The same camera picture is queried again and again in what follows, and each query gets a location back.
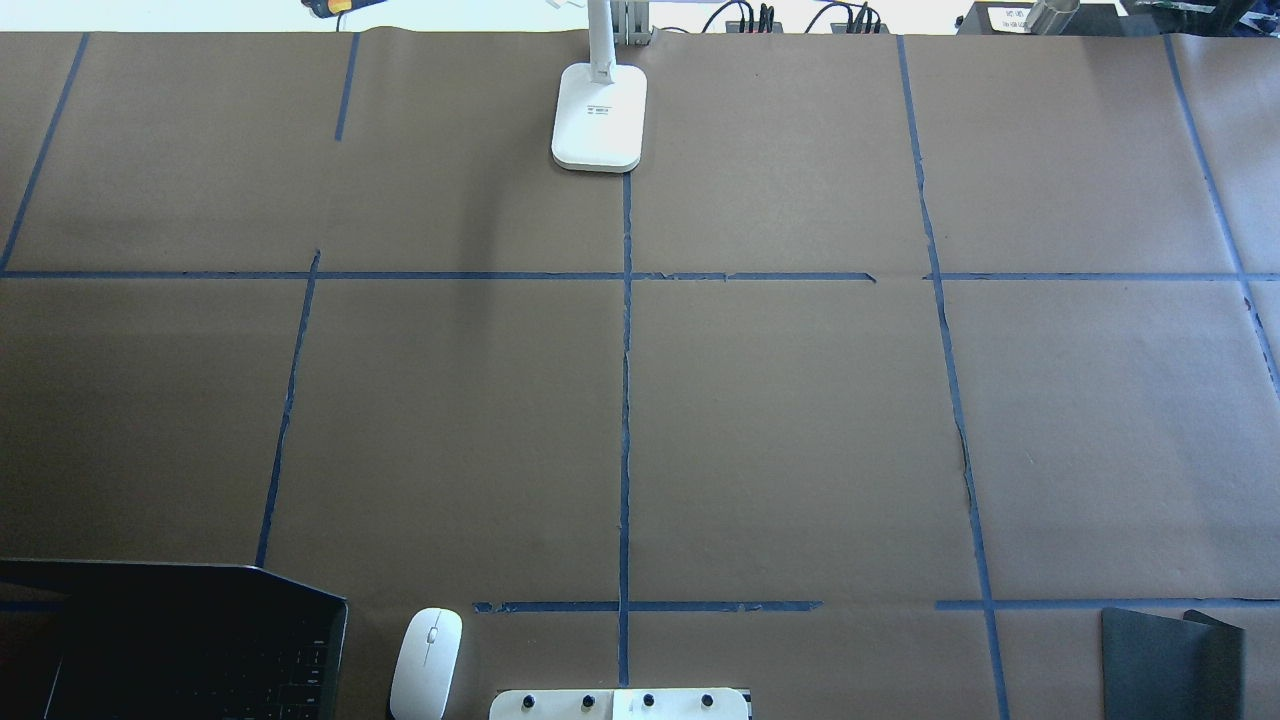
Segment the white pedestal column mount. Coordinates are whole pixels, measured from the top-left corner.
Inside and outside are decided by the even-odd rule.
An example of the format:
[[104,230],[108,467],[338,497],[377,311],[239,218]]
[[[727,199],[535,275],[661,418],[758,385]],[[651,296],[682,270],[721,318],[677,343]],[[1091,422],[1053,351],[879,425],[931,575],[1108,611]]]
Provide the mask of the white pedestal column mount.
[[730,687],[503,691],[489,719],[751,719],[749,694]]

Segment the aluminium frame post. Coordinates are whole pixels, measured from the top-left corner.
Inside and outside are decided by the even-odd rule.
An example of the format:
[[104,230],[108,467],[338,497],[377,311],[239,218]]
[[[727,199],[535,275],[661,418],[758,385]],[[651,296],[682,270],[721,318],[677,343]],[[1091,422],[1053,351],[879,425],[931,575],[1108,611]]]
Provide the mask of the aluminium frame post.
[[649,1],[609,1],[609,6],[616,45],[646,46],[652,42]]

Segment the white desk lamp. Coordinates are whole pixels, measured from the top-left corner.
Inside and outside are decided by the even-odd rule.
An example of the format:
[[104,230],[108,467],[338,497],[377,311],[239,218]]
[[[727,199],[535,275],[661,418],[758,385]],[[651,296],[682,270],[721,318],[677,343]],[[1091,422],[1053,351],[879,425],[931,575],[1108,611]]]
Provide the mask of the white desk lamp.
[[559,77],[550,155],[567,170],[625,174],[643,159],[649,82],[645,72],[620,64],[612,1],[582,1],[588,9],[589,60]]

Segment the white computer mouse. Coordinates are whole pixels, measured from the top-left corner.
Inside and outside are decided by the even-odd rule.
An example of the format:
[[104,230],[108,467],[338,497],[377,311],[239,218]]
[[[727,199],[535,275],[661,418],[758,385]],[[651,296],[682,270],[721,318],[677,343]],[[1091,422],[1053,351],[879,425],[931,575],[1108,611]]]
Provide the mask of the white computer mouse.
[[462,618],[449,609],[422,609],[410,619],[390,683],[393,719],[444,717],[462,633]]

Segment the dark grey laptop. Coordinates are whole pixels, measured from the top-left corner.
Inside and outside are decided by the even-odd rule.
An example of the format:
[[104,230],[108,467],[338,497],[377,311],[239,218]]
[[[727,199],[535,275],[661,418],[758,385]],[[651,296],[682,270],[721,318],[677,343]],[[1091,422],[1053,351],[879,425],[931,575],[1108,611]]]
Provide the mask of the dark grey laptop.
[[344,597],[239,564],[4,559],[54,593],[3,667],[5,719],[332,719]]

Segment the silver metal cylinder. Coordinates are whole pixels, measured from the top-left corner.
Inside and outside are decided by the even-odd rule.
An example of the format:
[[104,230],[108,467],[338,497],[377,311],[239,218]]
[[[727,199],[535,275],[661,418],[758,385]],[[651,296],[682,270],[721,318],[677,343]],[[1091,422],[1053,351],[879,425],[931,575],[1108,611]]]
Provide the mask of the silver metal cylinder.
[[1027,13],[1024,27],[1029,35],[1061,35],[1080,5],[1080,0],[1037,0]]

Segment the dark grey mouse pad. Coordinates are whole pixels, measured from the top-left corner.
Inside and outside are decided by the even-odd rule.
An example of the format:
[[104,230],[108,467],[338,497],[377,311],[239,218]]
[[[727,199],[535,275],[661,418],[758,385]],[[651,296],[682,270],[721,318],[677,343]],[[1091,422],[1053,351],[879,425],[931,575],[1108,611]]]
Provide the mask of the dark grey mouse pad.
[[1245,630],[1198,610],[1101,610],[1107,719],[1242,719]]

